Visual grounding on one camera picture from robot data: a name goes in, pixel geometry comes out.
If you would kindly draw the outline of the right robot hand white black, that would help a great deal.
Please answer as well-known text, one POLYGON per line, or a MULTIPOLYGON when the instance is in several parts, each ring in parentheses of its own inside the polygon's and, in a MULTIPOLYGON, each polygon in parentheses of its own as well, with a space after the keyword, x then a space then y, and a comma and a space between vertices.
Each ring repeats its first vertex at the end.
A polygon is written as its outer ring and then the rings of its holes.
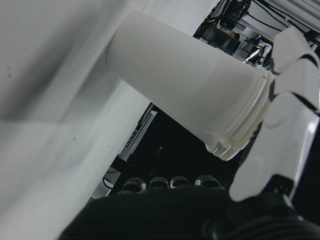
POLYGON ((228 161, 256 135, 229 189, 178 181, 92 200, 62 240, 317 240, 291 204, 319 126, 319 58, 294 27, 274 39, 273 72, 131 15, 108 67, 228 161))

